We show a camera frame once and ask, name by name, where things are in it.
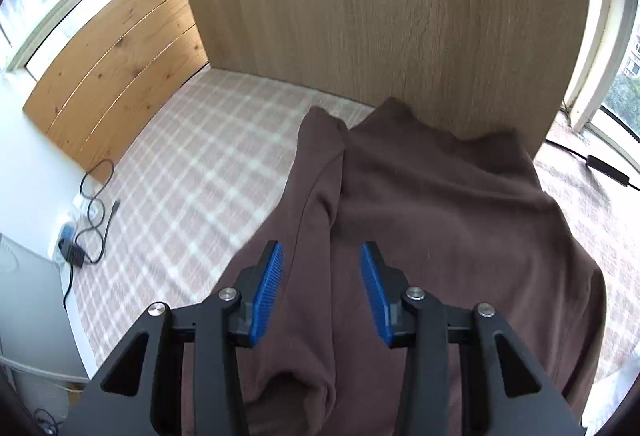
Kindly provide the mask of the brown long-sleeve sweater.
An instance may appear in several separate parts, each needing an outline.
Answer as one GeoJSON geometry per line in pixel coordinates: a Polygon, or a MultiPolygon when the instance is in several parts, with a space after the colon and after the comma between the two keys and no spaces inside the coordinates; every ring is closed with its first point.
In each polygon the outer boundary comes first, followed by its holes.
{"type": "Polygon", "coordinates": [[[442,303],[486,302],[540,362],[575,418],[596,376],[601,269],[539,183],[518,133],[460,141],[387,100],[348,127],[322,108],[300,123],[282,197],[219,279],[268,241],[282,280],[265,336],[238,354],[254,435],[389,435],[406,354],[376,332],[360,249],[442,303]]]}

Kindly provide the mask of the pink white plaid cloth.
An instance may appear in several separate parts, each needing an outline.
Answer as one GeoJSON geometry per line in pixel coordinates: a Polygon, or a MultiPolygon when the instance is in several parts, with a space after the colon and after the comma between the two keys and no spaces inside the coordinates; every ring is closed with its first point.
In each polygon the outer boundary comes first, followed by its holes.
{"type": "MultiPolygon", "coordinates": [[[[93,373],[155,300],[182,306],[213,288],[231,256],[278,203],[307,111],[348,126],[369,107],[269,79],[205,68],[160,108],[111,172],[104,203],[119,203],[105,241],[85,235],[98,258],[77,271],[68,317],[93,373]]],[[[588,169],[597,156],[627,164],[590,131],[558,115],[534,164],[546,193],[603,271],[605,334],[598,378],[639,356],[639,193],[588,169]]]]}

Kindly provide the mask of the black power adapter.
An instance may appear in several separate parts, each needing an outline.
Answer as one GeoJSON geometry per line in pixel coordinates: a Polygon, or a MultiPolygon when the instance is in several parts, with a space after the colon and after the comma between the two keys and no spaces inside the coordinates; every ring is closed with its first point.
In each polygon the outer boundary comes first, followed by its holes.
{"type": "Polygon", "coordinates": [[[58,249],[63,259],[74,267],[82,267],[85,264],[86,251],[73,239],[64,238],[58,241],[58,249]]]}

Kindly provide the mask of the pine wood panel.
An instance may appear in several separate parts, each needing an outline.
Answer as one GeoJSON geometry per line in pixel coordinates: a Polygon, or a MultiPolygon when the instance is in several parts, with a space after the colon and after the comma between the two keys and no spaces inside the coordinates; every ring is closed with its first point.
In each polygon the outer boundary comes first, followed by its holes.
{"type": "Polygon", "coordinates": [[[207,56],[189,0],[113,0],[44,71],[30,122],[99,181],[207,56]]]}

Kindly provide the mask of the grey-brown wooden board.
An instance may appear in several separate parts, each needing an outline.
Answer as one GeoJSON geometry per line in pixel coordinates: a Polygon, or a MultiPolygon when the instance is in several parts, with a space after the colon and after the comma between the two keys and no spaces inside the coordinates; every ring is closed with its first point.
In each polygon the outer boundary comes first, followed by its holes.
{"type": "Polygon", "coordinates": [[[536,152],[574,71],[589,0],[189,0],[209,63],[536,152]]]}

